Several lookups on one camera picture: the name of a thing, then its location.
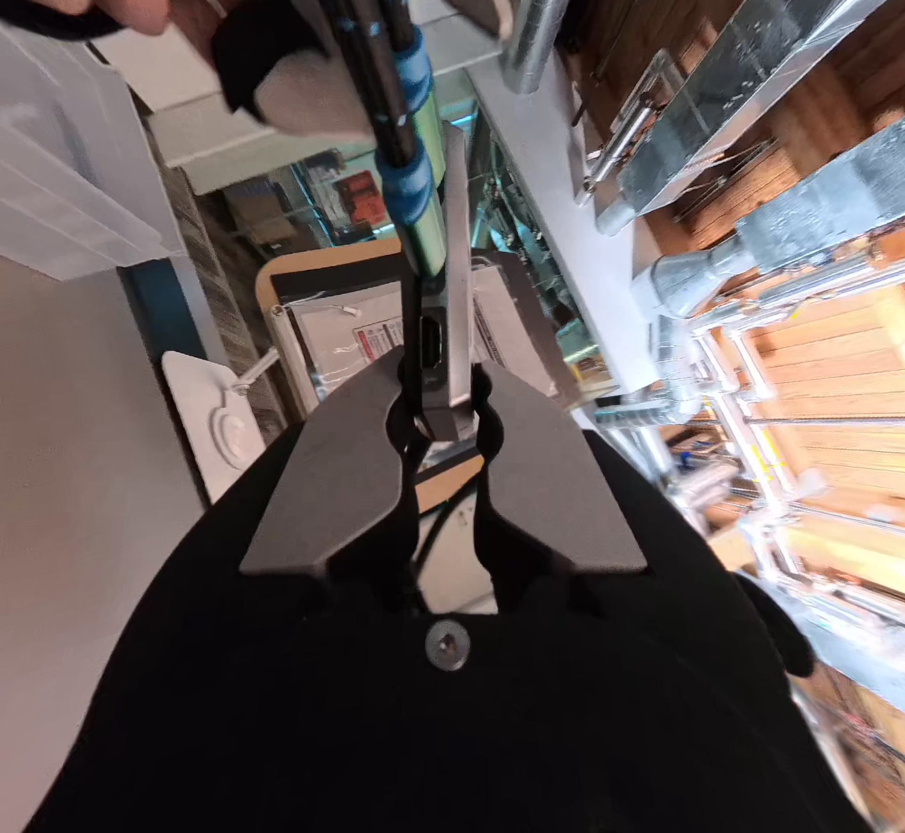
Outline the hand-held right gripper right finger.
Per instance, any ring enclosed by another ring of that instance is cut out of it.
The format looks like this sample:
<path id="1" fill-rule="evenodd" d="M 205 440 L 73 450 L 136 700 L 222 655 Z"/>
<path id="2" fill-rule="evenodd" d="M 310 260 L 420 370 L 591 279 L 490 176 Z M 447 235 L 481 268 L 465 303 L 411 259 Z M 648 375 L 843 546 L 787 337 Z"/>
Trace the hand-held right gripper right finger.
<path id="1" fill-rule="evenodd" d="M 474 551 L 497 612 L 514 611 L 536 581 L 647 571 L 579 425 L 550 398 L 492 362 L 474 368 L 477 481 Z"/>

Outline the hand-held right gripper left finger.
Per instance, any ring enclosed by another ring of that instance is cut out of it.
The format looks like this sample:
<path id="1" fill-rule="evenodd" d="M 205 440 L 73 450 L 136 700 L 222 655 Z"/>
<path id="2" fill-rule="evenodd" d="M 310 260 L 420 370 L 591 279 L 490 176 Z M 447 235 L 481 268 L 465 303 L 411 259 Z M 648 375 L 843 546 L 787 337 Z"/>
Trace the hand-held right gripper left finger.
<path id="1" fill-rule="evenodd" d="M 243 575 L 367 586 L 391 610 L 413 604 L 421 432 L 397 347 L 310 415 L 240 564 Z"/>

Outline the grey hdmi hub adapter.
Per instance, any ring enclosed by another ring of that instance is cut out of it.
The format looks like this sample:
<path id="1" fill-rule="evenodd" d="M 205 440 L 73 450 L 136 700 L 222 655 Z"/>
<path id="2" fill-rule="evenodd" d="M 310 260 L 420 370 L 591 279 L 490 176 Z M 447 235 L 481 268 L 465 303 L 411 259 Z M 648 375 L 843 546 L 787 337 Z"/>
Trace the grey hdmi hub adapter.
<path id="1" fill-rule="evenodd" d="M 414 277 L 403 292 L 403 398 L 433 443 L 474 437 L 471 344 L 473 297 L 465 132 L 444 123 L 442 217 L 446 262 L 436 277 Z"/>

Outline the clear plastic bin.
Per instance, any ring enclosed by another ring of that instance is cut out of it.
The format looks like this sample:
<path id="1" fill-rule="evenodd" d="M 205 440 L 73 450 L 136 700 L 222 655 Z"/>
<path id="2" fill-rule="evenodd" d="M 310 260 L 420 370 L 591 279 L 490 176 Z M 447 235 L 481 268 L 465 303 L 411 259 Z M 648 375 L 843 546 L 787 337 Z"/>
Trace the clear plastic bin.
<path id="1" fill-rule="evenodd" d="M 186 253 L 117 70 L 85 44 L 3 25 L 1 256 L 70 281 Z"/>

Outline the wooden framed instruction board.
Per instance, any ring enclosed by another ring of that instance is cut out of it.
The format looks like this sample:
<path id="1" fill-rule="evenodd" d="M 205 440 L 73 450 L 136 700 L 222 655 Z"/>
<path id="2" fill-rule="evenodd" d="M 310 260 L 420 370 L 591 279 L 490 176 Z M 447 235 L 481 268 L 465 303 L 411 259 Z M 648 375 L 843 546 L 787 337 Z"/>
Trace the wooden framed instruction board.
<path id="1" fill-rule="evenodd" d="M 396 239 L 282 255 L 258 273 L 255 295 L 306 420 L 332 391 L 403 343 Z M 471 254 L 474 363 L 494 362 L 570 410 L 576 371 L 525 266 L 514 254 Z"/>

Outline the silver rectangular duct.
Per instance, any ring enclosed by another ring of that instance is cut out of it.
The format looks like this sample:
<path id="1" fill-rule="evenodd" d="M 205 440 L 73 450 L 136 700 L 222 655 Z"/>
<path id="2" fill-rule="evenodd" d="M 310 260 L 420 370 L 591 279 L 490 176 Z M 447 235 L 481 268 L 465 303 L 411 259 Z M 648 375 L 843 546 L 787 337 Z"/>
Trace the silver rectangular duct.
<path id="1" fill-rule="evenodd" d="M 606 237 L 668 205 L 834 47 L 888 0 L 743 0 L 635 146 Z"/>

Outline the silver tapered duct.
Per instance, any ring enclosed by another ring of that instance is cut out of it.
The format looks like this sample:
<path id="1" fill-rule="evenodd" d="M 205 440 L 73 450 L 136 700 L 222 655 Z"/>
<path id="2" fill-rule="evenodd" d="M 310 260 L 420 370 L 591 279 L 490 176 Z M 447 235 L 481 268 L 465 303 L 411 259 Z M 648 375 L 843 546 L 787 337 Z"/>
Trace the silver tapered duct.
<path id="1" fill-rule="evenodd" d="M 904 120 L 889 124 L 742 216 L 708 250 L 662 256 L 632 293 L 652 316 L 689 318 L 732 277 L 804 264 L 904 216 Z"/>

